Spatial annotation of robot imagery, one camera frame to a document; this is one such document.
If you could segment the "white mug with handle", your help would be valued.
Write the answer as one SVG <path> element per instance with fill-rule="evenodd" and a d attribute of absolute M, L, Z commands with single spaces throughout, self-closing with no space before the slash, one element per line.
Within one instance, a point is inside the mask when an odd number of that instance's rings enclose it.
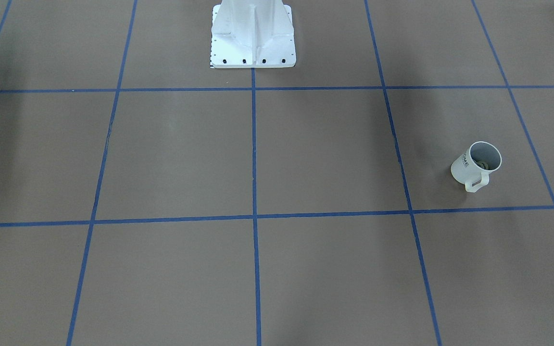
<path fill-rule="evenodd" d="M 485 161 L 490 168 L 481 169 L 476 162 Z M 476 193 L 490 183 L 490 175 L 502 165 L 501 152 L 494 145 L 477 141 L 451 164 L 453 178 L 464 185 L 468 193 Z"/>

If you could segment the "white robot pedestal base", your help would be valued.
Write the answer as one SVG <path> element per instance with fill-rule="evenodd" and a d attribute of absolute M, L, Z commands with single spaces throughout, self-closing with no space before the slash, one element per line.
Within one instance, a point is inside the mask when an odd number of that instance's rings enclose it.
<path fill-rule="evenodd" d="M 211 68 L 296 65 L 292 9 L 281 0 L 223 0 L 212 15 Z"/>

